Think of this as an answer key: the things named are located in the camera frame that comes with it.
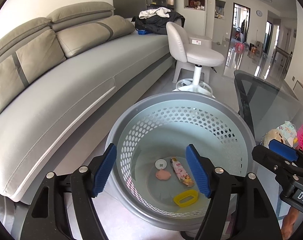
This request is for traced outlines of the person's right hand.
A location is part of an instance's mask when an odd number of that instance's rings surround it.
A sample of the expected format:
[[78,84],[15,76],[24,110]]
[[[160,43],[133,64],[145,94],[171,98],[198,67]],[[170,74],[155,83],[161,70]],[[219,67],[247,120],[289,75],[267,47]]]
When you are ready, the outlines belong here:
[[299,211],[294,207],[290,207],[288,214],[283,219],[283,224],[281,228],[282,238],[284,240],[287,240],[291,237],[294,229],[294,224],[298,219],[298,216]]

